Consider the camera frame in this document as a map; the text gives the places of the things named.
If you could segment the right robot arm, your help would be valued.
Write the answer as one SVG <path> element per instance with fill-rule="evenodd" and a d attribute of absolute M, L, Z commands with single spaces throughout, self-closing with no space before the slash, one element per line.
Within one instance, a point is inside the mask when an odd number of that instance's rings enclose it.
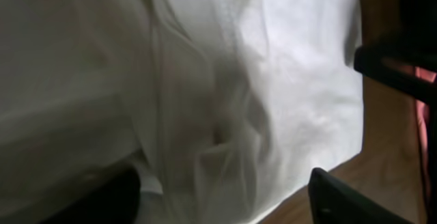
<path fill-rule="evenodd" d="M 401 29 L 358 48 L 354 69 L 369 78 L 397 89 L 427 108 L 425 151 L 422 153 L 427 222 L 436 222 L 436 80 L 427 81 L 384 63 L 398 59 L 417 70 L 436 74 L 436 0 L 399 0 Z"/>

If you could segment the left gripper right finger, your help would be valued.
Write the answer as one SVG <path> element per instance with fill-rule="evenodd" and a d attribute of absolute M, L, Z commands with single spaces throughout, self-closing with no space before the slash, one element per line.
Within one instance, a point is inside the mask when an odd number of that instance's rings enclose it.
<path fill-rule="evenodd" d="M 314 224 L 410 224 L 321 168 L 312 170 L 308 194 Z"/>

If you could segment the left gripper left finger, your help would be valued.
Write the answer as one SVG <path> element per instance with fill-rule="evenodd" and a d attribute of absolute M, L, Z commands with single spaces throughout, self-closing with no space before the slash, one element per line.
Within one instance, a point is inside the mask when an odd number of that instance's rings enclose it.
<path fill-rule="evenodd" d="M 140 187 L 139 174 L 128 168 L 42 224 L 133 224 Z"/>

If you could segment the white t-shirt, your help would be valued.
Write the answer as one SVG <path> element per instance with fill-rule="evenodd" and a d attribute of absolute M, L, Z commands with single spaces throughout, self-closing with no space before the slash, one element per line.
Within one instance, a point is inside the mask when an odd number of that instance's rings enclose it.
<path fill-rule="evenodd" d="M 128 168 L 134 223 L 256 223 L 361 152 L 359 0 L 1 0 L 1 222 Z"/>

